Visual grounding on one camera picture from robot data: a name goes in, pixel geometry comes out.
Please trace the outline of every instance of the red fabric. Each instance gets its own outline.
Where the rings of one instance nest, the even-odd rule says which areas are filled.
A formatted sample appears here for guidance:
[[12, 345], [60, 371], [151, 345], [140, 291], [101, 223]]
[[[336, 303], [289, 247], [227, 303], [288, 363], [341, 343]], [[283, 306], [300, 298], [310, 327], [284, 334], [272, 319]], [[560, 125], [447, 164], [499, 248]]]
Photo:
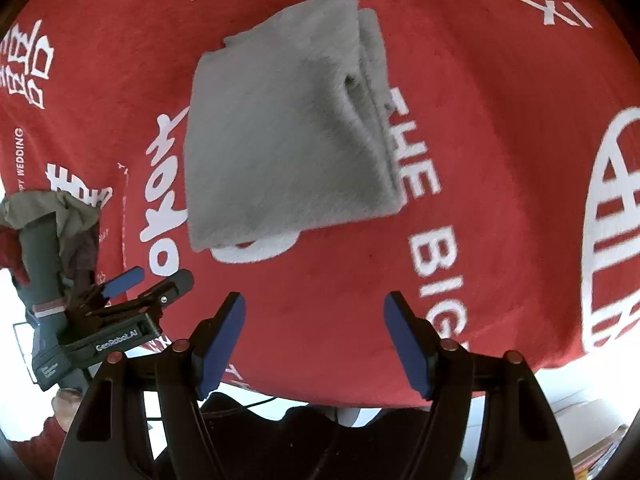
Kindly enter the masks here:
[[38, 436], [11, 444], [18, 458], [38, 480], [51, 480], [65, 437], [65, 430], [60, 428], [54, 416], [50, 416]]
[[11, 269], [21, 285], [29, 285], [27, 269], [22, 262], [18, 231], [0, 226], [0, 269]]
[[[194, 290], [162, 322], [172, 340], [242, 292], [248, 317], [225, 380], [267, 394], [417, 404], [383, 323], [390, 290], [442, 335], [487, 354], [517, 348], [534, 368], [571, 361], [635, 323], [640, 67], [597, 0], [361, 0], [378, 13], [398, 88], [395, 133], [412, 145], [401, 159], [406, 206], [392, 218], [193, 253], [184, 213], [166, 212], [184, 208], [186, 119], [162, 150], [158, 124], [186, 110], [203, 52], [300, 1], [31, 0], [17, 19], [26, 40], [42, 20], [25, 94], [39, 104], [35, 84], [44, 109], [0, 92], [7, 191], [50, 189], [47, 171], [85, 200], [112, 188], [100, 276], [144, 267], [135, 294], [178, 261], [191, 269]], [[23, 74], [10, 40], [0, 60]], [[20, 90], [21, 80], [10, 84]], [[60, 167], [66, 183], [55, 182]], [[159, 208], [164, 228], [146, 229]], [[251, 259], [261, 261], [239, 263]]]

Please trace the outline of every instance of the person's hand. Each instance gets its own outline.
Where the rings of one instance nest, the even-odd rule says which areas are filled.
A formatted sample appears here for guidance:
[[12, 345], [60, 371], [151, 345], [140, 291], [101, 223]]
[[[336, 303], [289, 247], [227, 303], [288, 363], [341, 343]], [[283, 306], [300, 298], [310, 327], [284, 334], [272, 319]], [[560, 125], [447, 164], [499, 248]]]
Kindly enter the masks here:
[[80, 392], [70, 388], [60, 388], [56, 396], [51, 399], [51, 407], [56, 420], [66, 432], [69, 431], [71, 423], [74, 421], [80, 402], [82, 402]]

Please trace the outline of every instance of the folded towel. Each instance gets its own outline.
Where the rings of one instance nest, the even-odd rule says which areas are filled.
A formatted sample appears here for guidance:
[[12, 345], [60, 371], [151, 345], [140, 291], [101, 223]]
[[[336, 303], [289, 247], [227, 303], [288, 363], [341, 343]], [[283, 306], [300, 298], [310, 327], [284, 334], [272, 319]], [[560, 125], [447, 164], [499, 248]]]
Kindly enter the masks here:
[[194, 250], [396, 213], [376, 13], [309, 0], [202, 56], [184, 145]]

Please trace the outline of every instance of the cable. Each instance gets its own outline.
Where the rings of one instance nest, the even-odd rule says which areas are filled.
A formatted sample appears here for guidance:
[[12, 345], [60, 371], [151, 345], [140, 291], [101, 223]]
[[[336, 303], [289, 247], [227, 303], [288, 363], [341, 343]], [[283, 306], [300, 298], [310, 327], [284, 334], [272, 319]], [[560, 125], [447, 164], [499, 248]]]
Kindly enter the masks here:
[[334, 436], [332, 436], [332, 439], [329, 441], [329, 444], [327, 445], [326, 449], [324, 450], [324, 453], [322, 453], [322, 456], [318, 459], [318, 463], [316, 464], [316, 468], [313, 470], [311, 475], [308, 476], [307, 480], [316, 480], [318, 478], [318, 476], [320, 475], [320, 472], [322, 471], [322, 468], [324, 467], [324, 465], [327, 463], [327, 461], [334, 454], [335, 446], [338, 443], [338, 437], [340, 435], [340, 421], [338, 419], [339, 419], [339, 417], [338, 417], [338, 408], [336, 408], [334, 406], [334, 422], [335, 422], [335, 425], [334, 425]]
[[[212, 412], [212, 413], [203, 413], [202, 418], [220, 418], [221, 416], [229, 416], [234, 413], [239, 413], [244, 410], [248, 410], [249, 408], [254, 408], [255, 406], [261, 406], [262, 404], [266, 404], [267, 402], [271, 402], [272, 400], [276, 400], [278, 397], [271, 397], [266, 400], [261, 400], [260, 402], [254, 402], [253, 404], [248, 404], [246, 406], [242, 406], [241, 408], [232, 408], [231, 410], [221, 410], [220, 412]], [[162, 422], [162, 417], [160, 416], [148, 416], [146, 420], [151, 422]]]

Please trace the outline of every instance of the gray cloth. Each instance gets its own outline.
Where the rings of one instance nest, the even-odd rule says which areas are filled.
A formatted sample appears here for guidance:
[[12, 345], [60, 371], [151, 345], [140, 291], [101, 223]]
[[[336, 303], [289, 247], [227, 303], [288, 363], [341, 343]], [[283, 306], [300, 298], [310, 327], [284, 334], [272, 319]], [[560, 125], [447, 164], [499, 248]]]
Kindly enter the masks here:
[[80, 231], [70, 238], [60, 254], [62, 273], [74, 280], [80, 271], [93, 271], [98, 264], [98, 227]]
[[401, 208], [376, 13], [309, 0], [202, 56], [184, 145], [194, 250]]
[[0, 225], [19, 230], [50, 213], [56, 214], [60, 254], [75, 234], [90, 229], [100, 218], [100, 209], [66, 191], [22, 191], [0, 203]]

